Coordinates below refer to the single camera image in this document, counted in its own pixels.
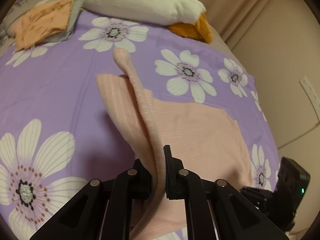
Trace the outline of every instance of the beige curtain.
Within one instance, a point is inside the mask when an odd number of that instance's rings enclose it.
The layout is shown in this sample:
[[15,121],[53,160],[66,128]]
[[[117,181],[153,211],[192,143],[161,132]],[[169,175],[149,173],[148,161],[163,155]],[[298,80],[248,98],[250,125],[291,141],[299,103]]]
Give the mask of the beige curtain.
[[237,44],[269,0],[199,0],[207,19],[230,49]]

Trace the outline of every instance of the beige wall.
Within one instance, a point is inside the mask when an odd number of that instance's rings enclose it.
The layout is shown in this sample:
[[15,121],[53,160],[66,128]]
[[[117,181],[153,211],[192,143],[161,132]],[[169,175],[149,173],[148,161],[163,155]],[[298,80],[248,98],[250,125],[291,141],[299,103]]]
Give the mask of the beige wall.
[[[262,109],[277,146],[303,134],[317,122],[299,84],[307,76],[320,96],[320,25],[303,0],[270,0],[232,50],[256,77]],[[320,209],[320,127],[279,150],[311,174],[298,209],[294,231],[310,226]]]

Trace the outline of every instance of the purple bed sheet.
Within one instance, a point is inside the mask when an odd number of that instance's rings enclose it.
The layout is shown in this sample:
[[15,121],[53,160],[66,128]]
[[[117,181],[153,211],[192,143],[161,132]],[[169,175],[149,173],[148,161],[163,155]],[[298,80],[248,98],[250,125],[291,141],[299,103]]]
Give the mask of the purple bed sheet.
[[[252,76],[165,28],[83,11],[70,40],[17,53],[11,46],[0,58],[0,213],[19,240],[87,181],[113,179],[133,165],[95,84],[99,73],[123,74],[114,47],[130,52],[155,98],[225,109],[248,147],[253,185],[275,187],[277,149]],[[185,229],[170,236],[185,239]]]

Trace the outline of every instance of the power strip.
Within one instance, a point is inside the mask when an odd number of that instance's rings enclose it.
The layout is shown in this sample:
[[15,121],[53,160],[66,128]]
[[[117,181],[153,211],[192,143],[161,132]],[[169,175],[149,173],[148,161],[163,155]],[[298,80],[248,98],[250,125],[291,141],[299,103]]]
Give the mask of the power strip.
[[299,81],[299,83],[301,84],[302,88],[304,89],[308,98],[310,99],[310,102],[311,102],[314,110],[316,111],[316,115],[317,115],[318,120],[320,122],[320,100],[319,100],[315,90],[313,89],[309,80],[306,77],[303,77]]

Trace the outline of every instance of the pink cloth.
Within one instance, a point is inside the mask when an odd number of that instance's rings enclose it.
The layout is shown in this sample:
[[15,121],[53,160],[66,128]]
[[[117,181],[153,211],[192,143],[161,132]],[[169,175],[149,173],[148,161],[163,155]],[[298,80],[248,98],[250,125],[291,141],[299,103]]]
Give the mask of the pink cloth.
[[186,169],[203,179],[222,178],[235,188],[250,185],[248,149],[237,122],[225,110],[153,98],[125,50],[115,49],[114,60],[129,79],[101,74],[98,89],[116,127],[153,176],[155,189],[131,238],[150,240],[186,226],[184,201],[163,198],[165,144]]

